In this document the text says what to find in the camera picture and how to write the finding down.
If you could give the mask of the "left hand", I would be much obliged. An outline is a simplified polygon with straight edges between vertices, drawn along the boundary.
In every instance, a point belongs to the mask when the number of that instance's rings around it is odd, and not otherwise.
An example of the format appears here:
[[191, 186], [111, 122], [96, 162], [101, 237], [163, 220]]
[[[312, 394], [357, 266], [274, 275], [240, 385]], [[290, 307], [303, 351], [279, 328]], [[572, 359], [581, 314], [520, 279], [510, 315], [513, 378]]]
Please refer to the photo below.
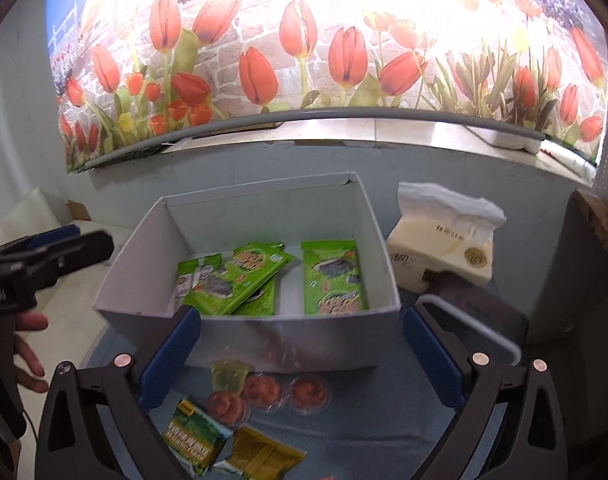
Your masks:
[[14, 334], [14, 353], [17, 354], [27, 366], [15, 366], [16, 382], [23, 388], [34, 393], [46, 393], [49, 384], [45, 379], [45, 369], [30, 345], [20, 336], [20, 333], [42, 332], [49, 325], [46, 315], [40, 312], [26, 311], [16, 316], [16, 333]]

